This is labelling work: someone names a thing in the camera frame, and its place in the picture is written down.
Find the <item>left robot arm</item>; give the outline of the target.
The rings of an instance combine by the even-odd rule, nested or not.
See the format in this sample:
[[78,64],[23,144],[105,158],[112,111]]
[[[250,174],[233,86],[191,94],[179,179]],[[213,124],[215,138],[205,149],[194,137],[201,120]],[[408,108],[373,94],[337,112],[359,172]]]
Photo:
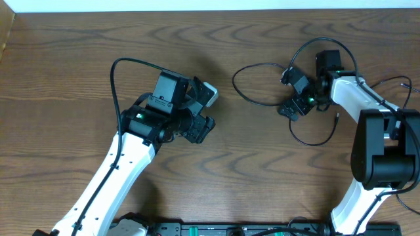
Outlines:
[[176,135],[193,144],[214,128],[201,111],[218,98],[215,87],[197,77],[161,71],[152,93],[143,94],[119,118],[110,149],[73,208],[51,235],[146,235],[148,226],[135,218],[114,217],[140,173],[164,143]]

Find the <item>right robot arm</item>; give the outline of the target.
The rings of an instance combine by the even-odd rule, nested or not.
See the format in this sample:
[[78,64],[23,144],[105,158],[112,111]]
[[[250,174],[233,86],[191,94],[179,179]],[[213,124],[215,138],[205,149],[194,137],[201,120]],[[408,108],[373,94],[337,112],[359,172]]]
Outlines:
[[292,98],[278,112],[290,121],[312,108],[341,106],[357,123],[350,165],[353,180],[320,235],[364,235],[375,211],[408,183],[419,183],[419,112],[402,109],[380,97],[356,71],[341,65],[338,50],[316,55],[316,78],[289,66],[281,82],[292,86]]

